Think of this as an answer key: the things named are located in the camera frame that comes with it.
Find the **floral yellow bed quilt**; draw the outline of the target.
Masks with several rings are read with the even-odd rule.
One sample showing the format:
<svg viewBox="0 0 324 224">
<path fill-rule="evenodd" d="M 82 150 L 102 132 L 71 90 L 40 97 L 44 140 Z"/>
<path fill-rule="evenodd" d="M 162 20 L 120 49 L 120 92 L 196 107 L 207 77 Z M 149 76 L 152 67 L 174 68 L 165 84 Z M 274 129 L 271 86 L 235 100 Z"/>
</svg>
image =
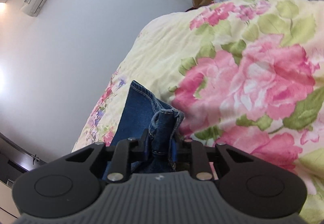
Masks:
<svg viewBox="0 0 324 224">
<path fill-rule="evenodd" d="M 230 0 L 150 22 L 74 145 L 112 145 L 132 81 L 184 113 L 180 135 L 298 174 L 323 221 L 323 1 Z"/>
</svg>

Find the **blue denim jeans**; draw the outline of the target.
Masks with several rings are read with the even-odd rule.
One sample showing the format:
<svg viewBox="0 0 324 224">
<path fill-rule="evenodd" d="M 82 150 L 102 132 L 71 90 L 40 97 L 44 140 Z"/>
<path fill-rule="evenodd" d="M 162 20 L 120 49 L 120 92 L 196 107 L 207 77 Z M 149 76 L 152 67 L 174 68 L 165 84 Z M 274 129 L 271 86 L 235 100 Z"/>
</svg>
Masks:
<svg viewBox="0 0 324 224">
<path fill-rule="evenodd" d="M 144 140 L 145 159 L 132 163 L 131 172 L 156 174 L 176 171 L 176 142 L 183 112 L 160 101 L 155 95 L 133 81 L 130 84 L 123 113 L 111 146 L 121 140 Z"/>
</svg>

